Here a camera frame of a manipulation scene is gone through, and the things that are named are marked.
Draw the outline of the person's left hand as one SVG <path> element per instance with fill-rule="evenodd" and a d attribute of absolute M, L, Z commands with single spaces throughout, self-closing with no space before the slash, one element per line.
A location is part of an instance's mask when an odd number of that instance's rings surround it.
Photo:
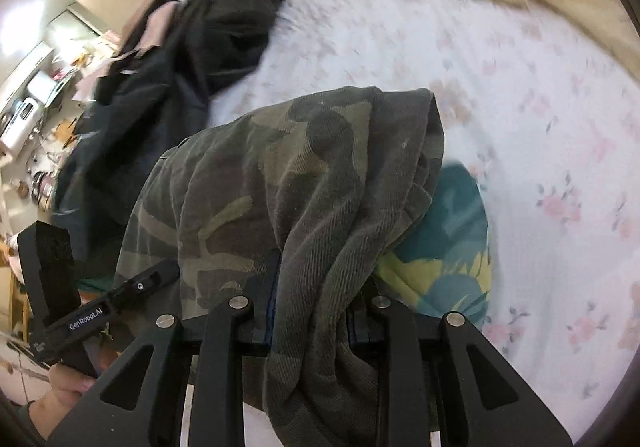
<path fill-rule="evenodd" d="M 50 389 L 28 406 L 29 420 L 46 441 L 68 413 L 88 392 L 95 378 L 74 368 L 57 363 L 49 370 Z"/>

